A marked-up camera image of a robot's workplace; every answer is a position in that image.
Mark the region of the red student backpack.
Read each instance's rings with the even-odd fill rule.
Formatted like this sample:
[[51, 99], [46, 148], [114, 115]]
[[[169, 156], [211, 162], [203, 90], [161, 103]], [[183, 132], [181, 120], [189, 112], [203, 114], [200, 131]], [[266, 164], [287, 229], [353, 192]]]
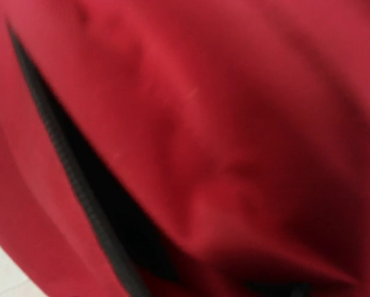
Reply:
[[370, 296], [370, 1], [0, 1], [0, 245], [48, 296]]

